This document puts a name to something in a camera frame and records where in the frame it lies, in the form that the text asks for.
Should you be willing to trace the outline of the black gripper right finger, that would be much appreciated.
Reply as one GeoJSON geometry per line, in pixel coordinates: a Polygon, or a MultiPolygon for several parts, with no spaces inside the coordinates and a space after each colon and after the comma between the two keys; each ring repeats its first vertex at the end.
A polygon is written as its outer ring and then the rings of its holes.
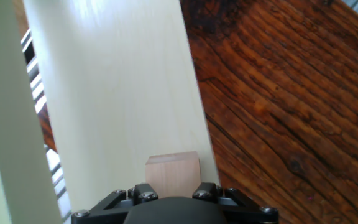
{"type": "Polygon", "coordinates": [[[261,206],[232,187],[224,189],[211,182],[202,182],[193,192],[193,199],[215,204],[228,223],[279,223],[277,208],[261,206]]]}

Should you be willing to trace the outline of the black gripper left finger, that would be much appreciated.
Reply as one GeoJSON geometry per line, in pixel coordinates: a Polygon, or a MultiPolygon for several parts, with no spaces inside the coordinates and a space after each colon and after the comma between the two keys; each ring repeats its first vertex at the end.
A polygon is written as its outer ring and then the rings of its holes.
{"type": "Polygon", "coordinates": [[[121,224],[136,205],[158,200],[150,184],[138,184],[128,190],[113,190],[90,210],[71,215],[71,224],[121,224]]]}

